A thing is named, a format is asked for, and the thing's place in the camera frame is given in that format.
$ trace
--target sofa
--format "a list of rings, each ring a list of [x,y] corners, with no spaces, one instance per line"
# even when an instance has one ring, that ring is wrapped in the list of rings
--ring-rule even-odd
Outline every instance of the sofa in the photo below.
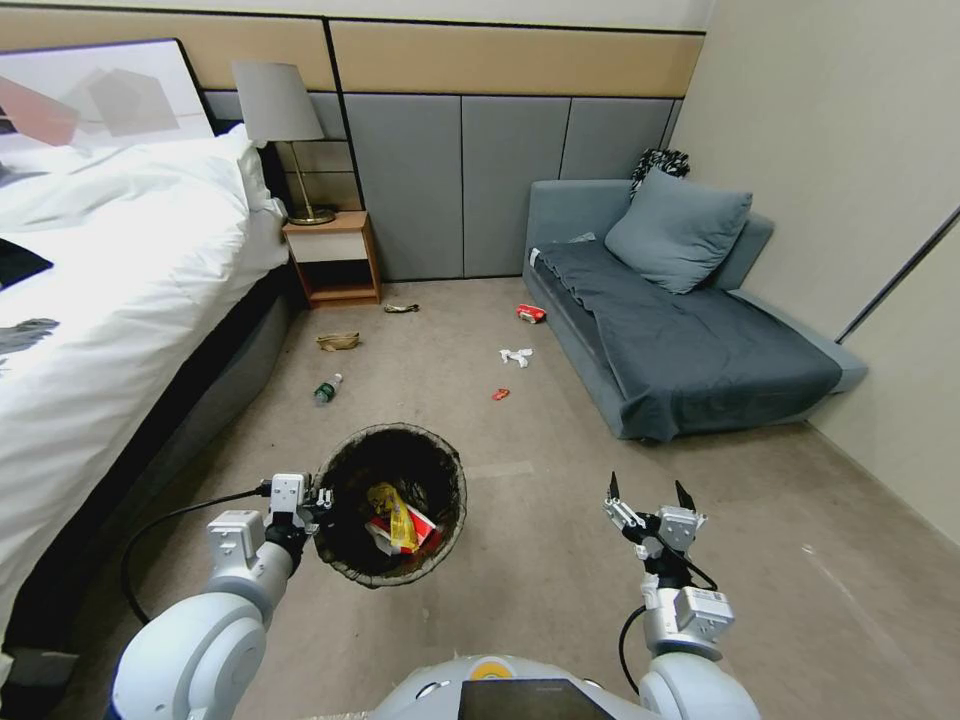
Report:
[[[630,190],[629,180],[533,183],[523,265],[530,294],[614,435],[665,442],[798,422],[862,380],[866,366],[846,349],[740,289],[773,233],[770,220],[749,214],[707,280],[673,295],[603,247]],[[571,243],[587,233],[595,240]],[[593,288],[578,262],[591,265]]]

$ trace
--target white tissue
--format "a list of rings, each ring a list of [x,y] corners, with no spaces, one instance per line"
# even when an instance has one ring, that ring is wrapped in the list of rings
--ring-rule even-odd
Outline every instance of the white tissue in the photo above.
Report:
[[[516,360],[520,367],[526,367],[530,364],[530,361],[527,360],[527,358],[531,355],[533,355],[533,350],[531,348],[521,348],[516,352],[506,349],[500,351],[500,359],[503,360],[504,365],[506,365],[510,360]]]

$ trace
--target black cable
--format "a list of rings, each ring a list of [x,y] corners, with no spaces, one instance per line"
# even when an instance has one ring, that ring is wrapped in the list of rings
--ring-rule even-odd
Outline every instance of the black cable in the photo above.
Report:
[[[637,684],[633,681],[633,676],[630,674],[630,670],[627,668],[627,659],[623,655],[623,641],[627,639],[627,631],[630,629],[630,626],[633,625],[633,621],[636,620],[641,615],[643,615],[646,609],[647,609],[646,605],[641,605],[632,613],[630,613],[630,617],[627,618],[627,621],[623,624],[623,629],[620,631],[620,642],[619,642],[620,667],[623,668],[623,674],[627,676],[627,682],[630,683],[630,687],[633,688],[633,691],[637,695],[640,694],[640,689],[637,687]]]
[[[269,484],[267,485],[267,494],[269,494]],[[137,616],[137,619],[144,625],[150,622],[150,616],[147,615],[143,608],[140,607],[140,603],[137,601],[137,596],[133,592],[133,587],[130,584],[130,557],[133,554],[133,548],[139,542],[147,532],[155,528],[160,523],[170,520],[180,515],[186,515],[189,512],[194,510],[202,510],[203,508],[210,507],[211,505],[219,505],[220,503],[230,502],[231,500],[240,500],[242,498],[253,497],[255,495],[264,495],[264,485],[261,485],[256,490],[247,490],[242,493],[234,493],[233,495],[224,495],[223,497],[214,498],[213,500],[206,500],[202,503],[197,503],[196,505],[188,505],[185,508],[180,508],[179,510],[173,510],[168,512],[166,515],[161,515],[155,520],[151,520],[142,528],[137,530],[130,542],[127,543],[127,547],[123,551],[123,556],[120,558],[120,590],[123,592],[125,598],[127,598],[127,603],[130,605],[130,609],[133,611],[133,614]]]

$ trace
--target floor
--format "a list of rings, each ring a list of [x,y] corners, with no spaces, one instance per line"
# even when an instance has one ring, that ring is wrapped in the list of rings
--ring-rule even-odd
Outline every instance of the floor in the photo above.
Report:
[[[422,309],[302,314],[266,389],[151,512],[313,470],[378,422],[423,425],[461,454],[468,517],[446,562],[414,585],[367,590],[305,556],[238,720],[368,710],[418,666],[488,652],[628,697],[616,643],[641,602],[642,567],[601,510],[612,469],[634,508],[671,502],[679,479],[710,515],[692,556],[732,599],[723,666],[767,720],[957,716],[960,552],[815,431],[618,441],[550,328],[514,317],[529,301],[519,279],[388,286],[388,300]],[[316,335],[340,330],[360,330],[362,344],[317,348]],[[504,347],[534,348],[530,367],[501,364]],[[340,394],[314,407],[313,389],[338,371]],[[494,402],[498,387],[511,394]],[[203,587],[215,514],[145,543],[136,576],[148,612]],[[136,629],[105,567],[77,623],[83,659],[58,719],[102,717]],[[628,657],[642,674],[641,632]]]

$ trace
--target framed picture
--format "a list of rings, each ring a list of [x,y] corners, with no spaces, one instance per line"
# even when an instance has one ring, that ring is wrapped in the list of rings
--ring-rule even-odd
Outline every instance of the framed picture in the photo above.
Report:
[[[213,137],[175,39],[0,53],[0,157]]]

